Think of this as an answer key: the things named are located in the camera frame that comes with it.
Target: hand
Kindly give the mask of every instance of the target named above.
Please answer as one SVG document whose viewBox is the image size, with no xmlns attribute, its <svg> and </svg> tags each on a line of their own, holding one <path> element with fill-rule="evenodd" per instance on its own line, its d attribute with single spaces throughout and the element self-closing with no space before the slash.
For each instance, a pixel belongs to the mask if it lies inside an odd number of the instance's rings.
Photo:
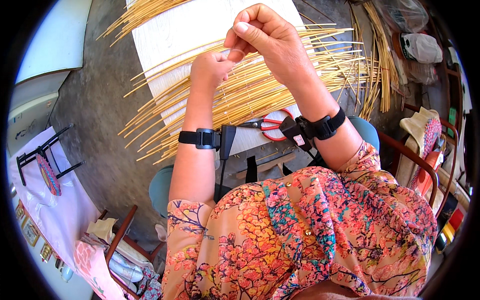
<svg viewBox="0 0 480 300">
<path fill-rule="evenodd" d="M 193 61 L 190 70 L 191 89 L 214 93 L 222 80 L 226 81 L 228 79 L 228 71 L 232 69 L 234 64 L 219 52 L 200 54 Z"/>
<path fill-rule="evenodd" d="M 237 15 L 224 46 L 231 48 L 228 59 L 235 62 L 258 51 L 278 82 L 289 89 L 312 76 L 318 78 L 295 27 L 264 4 Z"/>
</svg>

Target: floral blouse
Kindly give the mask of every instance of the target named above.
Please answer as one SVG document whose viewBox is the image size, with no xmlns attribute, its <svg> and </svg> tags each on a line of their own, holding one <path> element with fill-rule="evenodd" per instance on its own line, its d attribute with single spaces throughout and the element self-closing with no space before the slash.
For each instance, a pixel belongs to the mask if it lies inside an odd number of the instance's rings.
<svg viewBox="0 0 480 300">
<path fill-rule="evenodd" d="M 417 296 L 436 228 L 427 201 L 363 142 L 338 172 L 244 184 L 214 209 L 170 202 L 163 298 L 291 299 L 324 280 L 359 297 Z"/>
</svg>

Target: red scissors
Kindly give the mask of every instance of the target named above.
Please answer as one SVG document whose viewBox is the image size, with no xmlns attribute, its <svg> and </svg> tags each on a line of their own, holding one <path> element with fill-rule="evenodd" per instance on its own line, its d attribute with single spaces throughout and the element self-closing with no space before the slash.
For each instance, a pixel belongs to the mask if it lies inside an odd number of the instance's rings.
<svg viewBox="0 0 480 300">
<path fill-rule="evenodd" d="M 293 115 L 291 114 L 291 112 L 288 111 L 288 109 L 286 108 L 282 108 L 281 111 L 284 111 L 286 112 L 292 119 L 293 119 Z M 272 119 L 265 119 L 265 117 L 268 116 L 267 115 L 264 115 L 262 117 L 261 120 L 258 120 L 258 121 L 253 121 L 253 122 L 246 122 L 246 123 L 243 123 L 243 124 L 240 124 L 238 127 L 245 127 L 245 128 L 257 128 L 257 129 L 260 129 L 262 131 L 267 131 L 267 130 L 274 130 L 274 129 L 278 129 L 280 127 L 280 124 L 282 123 L 282 121 L 278 121 L 278 120 L 272 120 Z M 273 124 L 278 124 L 278 125 L 275 125 L 275 126 L 269 126 L 269 127 L 263 127 L 262 126 L 262 123 L 265 122 L 265 123 L 273 123 Z M 287 137 L 281 137 L 281 138 L 275 138 L 275 137 L 271 137 L 270 135 L 266 134 L 265 132 L 262 132 L 263 135 L 269 139 L 270 141 L 276 141 L 276 142 L 280 142 L 280 141 L 284 141 L 287 139 Z"/>
</svg>

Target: chair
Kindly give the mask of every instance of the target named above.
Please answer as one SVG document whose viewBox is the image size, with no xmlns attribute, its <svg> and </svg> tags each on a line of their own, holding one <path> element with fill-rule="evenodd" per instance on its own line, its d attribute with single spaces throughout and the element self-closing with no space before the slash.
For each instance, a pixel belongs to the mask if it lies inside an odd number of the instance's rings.
<svg viewBox="0 0 480 300">
<path fill-rule="evenodd" d="M 69 172 L 75 170 L 79 166 L 83 165 L 85 163 L 85 161 L 82 161 L 82 162 L 76 164 L 75 166 L 72 166 L 72 167 L 66 169 L 63 172 L 60 172 L 60 174 L 55 175 L 53 173 L 52 167 L 51 167 L 51 165 L 48 161 L 46 150 L 50 148 L 50 153 L 52 155 L 53 162 L 57 166 L 57 170 L 60 170 L 59 166 L 57 165 L 57 161 L 55 160 L 55 157 L 53 156 L 53 152 L 51 151 L 51 146 L 53 144 L 55 144 L 56 142 L 58 142 L 59 141 L 58 137 L 62 133 L 64 133 L 68 129 L 70 129 L 71 127 L 73 127 L 73 124 L 70 124 L 68 127 L 65 127 L 62 130 L 60 130 L 54 136 L 49 138 L 43 145 L 37 147 L 37 149 L 30 152 L 29 154 L 23 153 L 22 155 L 17 157 L 17 167 L 18 167 L 18 171 L 20 173 L 20 179 L 22 180 L 23 186 L 26 186 L 26 183 L 25 183 L 24 174 L 22 172 L 22 167 L 24 167 L 28 163 L 36 160 L 37 163 L 38 163 L 38 167 L 40 168 L 40 172 L 42 173 L 43 180 L 45 181 L 45 184 L 47 185 L 50 192 L 55 196 L 61 196 L 60 184 L 57 181 L 57 179 L 59 179 L 63 175 L 68 174 Z"/>
<path fill-rule="evenodd" d="M 413 105 L 410 105 L 410 104 L 405 104 L 404 107 L 408 108 L 410 110 L 413 110 L 415 112 L 420 111 L 419 107 L 416 107 L 416 106 L 413 106 Z M 458 148 L 458 132 L 457 132 L 456 128 L 452 124 L 450 124 L 449 122 L 447 122 L 446 120 L 444 120 L 442 118 L 440 118 L 440 123 L 443 126 L 445 126 L 447 128 L 450 128 L 454 133 L 454 140 L 453 140 L 453 142 L 454 142 L 454 156 L 453 156 L 452 171 L 450 172 L 450 178 L 448 180 L 448 185 L 446 187 L 446 191 L 443 191 L 442 189 L 440 189 L 440 191 L 444 194 L 444 197 L 442 199 L 442 203 L 440 204 L 440 207 L 439 207 L 435 217 L 438 217 L 440 215 L 440 212 L 442 211 L 442 209 L 445 205 L 445 202 L 447 200 L 449 187 L 452 184 L 453 173 L 455 171 L 456 155 L 457 155 L 457 148 Z M 398 153 L 401 153 L 404 156 L 408 157 L 415 164 L 419 165 L 420 168 L 427 171 L 427 173 L 430 175 L 430 177 L 432 178 L 433 186 L 432 186 L 432 193 L 430 195 L 429 205 L 430 205 L 430 207 L 433 207 L 433 203 L 435 201 L 435 197 L 436 197 L 437 189 L 438 189 L 437 173 L 433 170 L 433 168 L 425 160 L 423 160 L 420 156 L 418 156 L 418 154 L 414 153 L 409 148 L 405 147 L 404 144 L 402 144 L 401 142 L 391 138 L 390 136 L 388 136 L 388 135 L 386 135 L 386 134 L 384 134 L 384 133 L 382 133 L 378 130 L 377 130 L 377 132 L 378 132 L 378 137 L 380 138 L 381 141 L 383 141 L 384 143 L 386 143 L 390 147 L 395 148 L 395 150 L 396 150 L 396 159 L 394 159 L 394 165 L 392 165 L 392 174 L 394 174 L 395 171 L 398 168 L 398 157 L 399 157 Z"/>
<path fill-rule="evenodd" d="M 125 235 L 125 232 L 127 231 L 128 227 L 133 221 L 133 215 L 137 211 L 138 206 L 134 205 L 128 215 L 126 216 L 125 220 L 123 221 L 122 225 L 120 225 L 120 228 L 115 235 L 115 237 L 112 240 L 112 243 L 110 244 L 110 248 L 108 249 L 107 255 L 105 256 L 105 260 L 107 261 L 107 268 L 108 271 L 110 272 L 110 276 L 112 279 L 125 291 L 127 291 L 130 295 L 132 295 L 135 299 L 139 299 L 140 296 L 138 296 L 134 291 L 128 288 L 123 282 L 121 282 L 115 275 L 113 275 L 112 271 L 110 270 L 109 263 L 110 259 L 113 256 L 113 253 L 115 252 L 118 244 L 120 243 L 120 240 L 124 240 L 128 245 L 130 245 L 132 248 L 137 250 L 141 255 L 145 256 L 151 263 L 155 259 L 156 255 L 162 249 L 162 247 L 166 244 L 165 242 L 160 242 L 159 245 L 152 251 L 151 254 L 149 254 L 145 249 L 140 247 L 134 240 L 129 238 L 128 236 Z M 105 215 L 107 214 L 107 210 L 104 210 L 102 214 L 100 215 L 99 220 L 103 219 Z"/>
</svg>

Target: mug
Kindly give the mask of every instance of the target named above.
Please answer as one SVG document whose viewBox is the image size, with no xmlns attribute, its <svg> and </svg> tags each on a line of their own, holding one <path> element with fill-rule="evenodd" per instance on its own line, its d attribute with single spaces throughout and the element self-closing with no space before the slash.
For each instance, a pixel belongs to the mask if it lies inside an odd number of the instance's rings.
<svg viewBox="0 0 480 300">
<path fill-rule="evenodd" d="M 59 267 L 59 271 L 61 273 L 61 278 L 65 282 L 68 282 L 73 276 L 73 270 L 65 265 L 65 263 L 62 263 L 62 265 Z"/>
</svg>

